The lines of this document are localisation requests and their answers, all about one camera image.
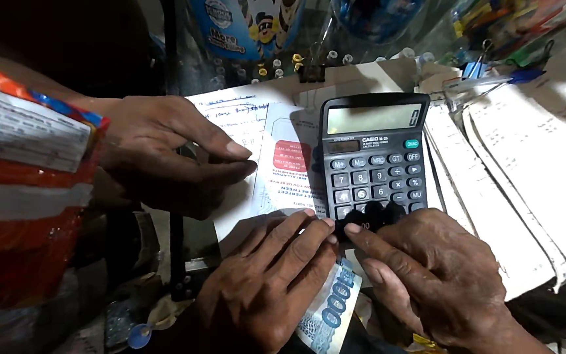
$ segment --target black calculator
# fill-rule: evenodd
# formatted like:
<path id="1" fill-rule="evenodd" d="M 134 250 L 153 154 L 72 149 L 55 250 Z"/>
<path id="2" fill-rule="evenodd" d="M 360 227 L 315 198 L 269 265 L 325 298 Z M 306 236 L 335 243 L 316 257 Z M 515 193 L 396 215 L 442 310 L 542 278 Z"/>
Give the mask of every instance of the black calculator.
<path id="1" fill-rule="evenodd" d="M 342 221 L 371 201 L 427 207 L 423 123 L 429 95 L 369 93 L 328 100 L 320 111 L 319 146 L 327 216 Z"/>

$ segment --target calculator button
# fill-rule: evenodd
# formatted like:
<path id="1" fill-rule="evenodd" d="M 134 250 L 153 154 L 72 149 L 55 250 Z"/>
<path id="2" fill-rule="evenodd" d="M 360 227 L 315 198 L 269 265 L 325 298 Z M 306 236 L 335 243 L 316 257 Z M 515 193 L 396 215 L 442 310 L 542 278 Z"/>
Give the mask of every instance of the calculator button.
<path id="1" fill-rule="evenodd" d="M 407 167 L 407 174 L 416 174 L 421 171 L 421 165 L 412 165 Z"/>
<path id="2" fill-rule="evenodd" d="M 365 212 L 366 212 L 366 203 L 364 203 L 364 204 L 356 204 L 356 205 L 355 205 L 355 209 L 356 209 L 356 210 L 359 210 L 359 211 L 362 212 L 362 213 L 365 213 Z"/>
<path id="3" fill-rule="evenodd" d="M 335 204 L 350 203 L 351 192 L 348 189 L 333 192 L 335 196 Z"/>
<path id="4" fill-rule="evenodd" d="M 353 199 L 358 200 L 368 199 L 368 187 L 353 189 Z"/>
<path id="5" fill-rule="evenodd" d="M 388 186 L 386 185 L 373 186 L 372 197 L 375 199 L 388 197 Z"/>
<path id="6" fill-rule="evenodd" d="M 333 187 L 347 187 L 349 185 L 349 174 L 348 173 L 338 173 L 331 176 L 333 179 Z"/>
<path id="7" fill-rule="evenodd" d="M 418 148 L 418 140 L 416 139 L 408 139 L 403 143 L 403 146 L 406 149 L 416 149 Z"/>
<path id="8" fill-rule="evenodd" d="M 410 199 L 420 199 L 420 197 L 423 196 L 423 193 L 422 193 L 422 191 L 420 191 L 420 190 L 412 190 L 412 191 L 410 191 L 410 192 L 407 194 L 407 196 L 408 196 Z"/>
<path id="9" fill-rule="evenodd" d="M 402 189 L 403 187 L 405 187 L 405 181 L 403 180 L 396 180 L 390 182 L 391 189 Z"/>
<path id="10" fill-rule="evenodd" d="M 363 157 L 354 157 L 351 159 L 351 166 L 353 167 L 364 167 L 366 165 L 366 160 Z"/>
<path id="11" fill-rule="evenodd" d="M 388 156 L 388 161 L 390 161 L 391 164 L 397 164 L 403 161 L 403 156 L 399 154 L 390 155 Z"/>
<path id="12" fill-rule="evenodd" d="M 333 169 L 345 169 L 346 167 L 347 167 L 347 162 L 342 159 L 331 161 L 331 168 Z"/>
<path id="13" fill-rule="evenodd" d="M 385 182 L 386 171 L 384 169 L 374 169 L 370 172 L 370 181 L 372 182 Z"/>
<path id="14" fill-rule="evenodd" d="M 414 210 L 418 210 L 420 208 L 424 208 L 423 203 L 412 203 L 409 205 L 409 212 L 413 212 Z"/>
<path id="15" fill-rule="evenodd" d="M 407 180 L 407 185 L 410 187 L 420 187 L 423 185 L 423 180 L 420 178 L 410 178 Z"/>
<path id="16" fill-rule="evenodd" d="M 408 161 L 418 161 L 421 158 L 421 155 L 418 152 L 408 152 L 405 155 L 405 159 Z"/>
<path id="17" fill-rule="evenodd" d="M 402 202 L 405 200 L 405 193 L 393 193 L 390 199 L 395 203 Z"/>
<path id="18" fill-rule="evenodd" d="M 368 171 L 357 171 L 351 174 L 353 175 L 354 185 L 363 185 L 368 183 Z"/>
<path id="19" fill-rule="evenodd" d="M 388 170 L 388 173 L 391 176 L 400 176 L 403 174 L 403 168 L 401 167 L 392 167 Z"/>
<path id="20" fill-rule="evenodd" d="M 342 220 L 347 217 L 351 210 L 353 210 L 353 208 L 351 208 L 350 205 L 338 206 L 335 208 L 335 217 L 338 218 L 338 220 Z"/>
<path id="21" fill-rule="evenodd" d="M 383 165 L 386 163 L 386 158 L 383 156 L 371 156 L 370 157 L 370 164 L 371 165 Z"/>

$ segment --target banknote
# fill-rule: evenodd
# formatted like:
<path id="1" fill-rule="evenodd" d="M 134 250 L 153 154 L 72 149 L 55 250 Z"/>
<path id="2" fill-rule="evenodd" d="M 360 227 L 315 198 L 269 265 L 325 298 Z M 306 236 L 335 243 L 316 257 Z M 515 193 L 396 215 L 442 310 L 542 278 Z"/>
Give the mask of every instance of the banknote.
<path id="1" fill-rule="evenodd" d="M 338 354 L 353 316 L 362 278 L 351 262 L 338 260 L 325 285 L 296 327 L 296 334 L 317 354 Z"/>

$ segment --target red label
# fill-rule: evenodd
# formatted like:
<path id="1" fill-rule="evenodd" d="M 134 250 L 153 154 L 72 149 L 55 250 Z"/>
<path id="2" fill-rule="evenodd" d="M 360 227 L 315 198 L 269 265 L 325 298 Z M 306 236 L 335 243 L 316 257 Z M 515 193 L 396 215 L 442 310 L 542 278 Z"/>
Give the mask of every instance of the red label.
<path id="1" fill-rule="evenodd" d="M 272 164 L 287 171 L 307 172 L 311 163 L 311 147 L 302 142 L 279 140 L 274 146 Z"/>

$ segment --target hand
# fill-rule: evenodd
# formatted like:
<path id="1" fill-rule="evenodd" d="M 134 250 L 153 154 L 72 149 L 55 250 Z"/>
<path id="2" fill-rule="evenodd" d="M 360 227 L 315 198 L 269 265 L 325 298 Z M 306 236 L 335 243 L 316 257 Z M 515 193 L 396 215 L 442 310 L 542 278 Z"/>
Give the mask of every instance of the hand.
<path id="1" fill-rule="evenodd" d="M 252 154 L 178 96 L 129 96 L 100 113 L 111 119 L 101 167 L 152 208 L 205 219 L 224 190 L 256 169 Z M 200 164 L 176 153 L 187 141 L 227 163 Z"/>
<path id="2" fill-rule="evenodd" d="M 506 289 L 491 248 L 447 214 L 422 209 L 377 234 L 355 224 L 345 232 L 371 257 L 362 266 L 375 296 L 413 331 L 475 353 L 510 353 L 516 348 L 490 350 L 518 333 L 531 338 L 520 345 L 535 344 L 504 304 Z"/>
<path id="3" fill-rule="evenodd" d="M 207 279 L 194 305 L 212 352 L 276 353 L 292 336 L 337 255 L 334 221 L 315 215 L 256 228 Z"/>

